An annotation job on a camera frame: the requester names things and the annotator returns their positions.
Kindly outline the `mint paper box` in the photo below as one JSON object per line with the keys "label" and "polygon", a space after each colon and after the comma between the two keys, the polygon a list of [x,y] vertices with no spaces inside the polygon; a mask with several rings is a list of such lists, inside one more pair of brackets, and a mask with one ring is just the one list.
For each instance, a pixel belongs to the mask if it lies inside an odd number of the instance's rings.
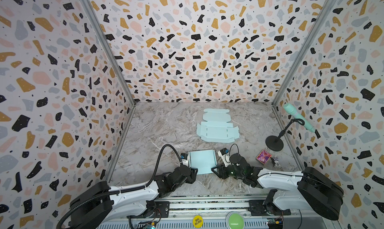
{"label": "mint paper box", "polygon": [[189,152],[189,166],[198,170],[198,175],[213,174],[212,168],[217,166],[214,150]]}

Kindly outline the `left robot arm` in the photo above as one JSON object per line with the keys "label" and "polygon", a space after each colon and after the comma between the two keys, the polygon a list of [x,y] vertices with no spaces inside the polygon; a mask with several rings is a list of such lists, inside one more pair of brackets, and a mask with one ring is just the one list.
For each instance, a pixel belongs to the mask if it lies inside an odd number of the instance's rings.
{"label": "left robot arm", "polygon": [[95,229],[100,224],[129,216],[149,217],[155,200],[169,196],[183,184],[196,181],[198,169],[180,165],[153,181],[124,187],[110,187],[103,181],[92,186],[70,203],[70,228]]}

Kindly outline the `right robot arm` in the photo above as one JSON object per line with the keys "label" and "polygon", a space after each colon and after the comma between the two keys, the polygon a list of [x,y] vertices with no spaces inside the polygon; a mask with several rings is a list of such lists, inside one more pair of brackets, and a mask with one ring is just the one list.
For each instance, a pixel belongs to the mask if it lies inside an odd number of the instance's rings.
{"label": "right robot arm", "polygon": [[331,221],[339,219],[344,191],[315,168],[306,167],[296,172],[272,171],[251,166],[236,153],[211,170],[220,179],[232,177],[252,188],[269,190],[263,202],[250,202],[249,211],[253,216],[288,216],[292,210],[311,210]]}

